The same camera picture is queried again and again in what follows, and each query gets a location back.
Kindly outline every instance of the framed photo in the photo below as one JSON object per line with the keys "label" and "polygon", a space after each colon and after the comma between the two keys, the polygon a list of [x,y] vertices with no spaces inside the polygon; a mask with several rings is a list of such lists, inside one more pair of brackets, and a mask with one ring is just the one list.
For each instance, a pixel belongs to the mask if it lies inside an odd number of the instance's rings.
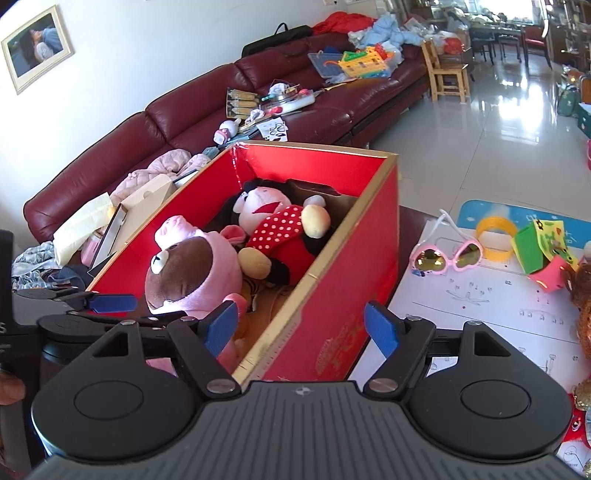
{"label": "framed photo", "polygon": [[55,5],[2,40],[2,51],[17,94],[73,54]]}

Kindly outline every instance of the burgundy leather sofa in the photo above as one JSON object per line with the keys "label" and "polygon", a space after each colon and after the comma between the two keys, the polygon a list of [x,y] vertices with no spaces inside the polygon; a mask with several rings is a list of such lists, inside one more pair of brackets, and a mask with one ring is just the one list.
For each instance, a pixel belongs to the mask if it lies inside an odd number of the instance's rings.
{"label": "burgundy leather sofa", "polygon": [[[222,65],[162,95],[89,147],[24,205],[39,242],[92,198],[112,192],[132,170],[173,148],[192,154],[213,145],[226,119],[228,87],[267,94],[274,80],[319,89],[323,79],[308,52],[327,46],[351,50],[347,36],[329,33],[296,40]],[[314,105],[285,117],[290,141],[363,147],[427,91],[419,47],[404,45],[404,62],[389,79],[357,80],[320,95]]]}

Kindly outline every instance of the dining table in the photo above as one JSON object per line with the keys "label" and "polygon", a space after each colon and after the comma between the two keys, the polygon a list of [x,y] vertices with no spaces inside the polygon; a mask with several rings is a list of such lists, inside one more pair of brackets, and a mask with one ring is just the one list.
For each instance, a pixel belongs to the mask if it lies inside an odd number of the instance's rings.
{"label": "dining table", "polygon": [[500,35],[507,35],[509,37],[515,37],[519,41],[519,46],[523,48],[523,55],[525,60],[525,68],[528,70],[529,56],[527,52],[527,45],[525,44],[524,30],[521,26],[505,26],[497,24],[472,24],[470,26],[471,31],[479,31],[482,33],[491,33],[498,38]]}

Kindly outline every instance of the pink sunglasses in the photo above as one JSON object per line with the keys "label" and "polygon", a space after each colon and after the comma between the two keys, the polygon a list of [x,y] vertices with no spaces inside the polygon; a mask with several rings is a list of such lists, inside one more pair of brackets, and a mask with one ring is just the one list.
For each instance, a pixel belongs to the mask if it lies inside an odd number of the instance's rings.
{"label": "pink sunglasses", "polygon": [[[474,268],[482,260],[482,245],[476,239],[462,232],[445,210],[439,211],[441,212],[441,216],[437,219],[437,222],[435,222],[433,228],[425,237],[425,240],[419,242],[410,254],[411,268],[421,273],[434,273],[436,275],[445,273],[450,265],[457,271]],[[461,244],[451,259],[435,245],[428,243],[435,230],[437,230],[437,227],[444,220],[447,220],[453,229],[465,239],[464,243]]]}

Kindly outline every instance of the tile floor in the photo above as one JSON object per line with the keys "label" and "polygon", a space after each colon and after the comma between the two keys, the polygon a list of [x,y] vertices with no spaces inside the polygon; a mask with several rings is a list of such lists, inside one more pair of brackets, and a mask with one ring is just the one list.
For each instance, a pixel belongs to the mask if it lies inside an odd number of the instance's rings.
{"label": "tile floor", "polygon": [[591,220],[587,138],[553,109],[558,66],[532,54],[526,77],[515,53],[476,61],[471,102],[424,98],[371,144],[400,155],[400,204],[456,218],[480,199]]}

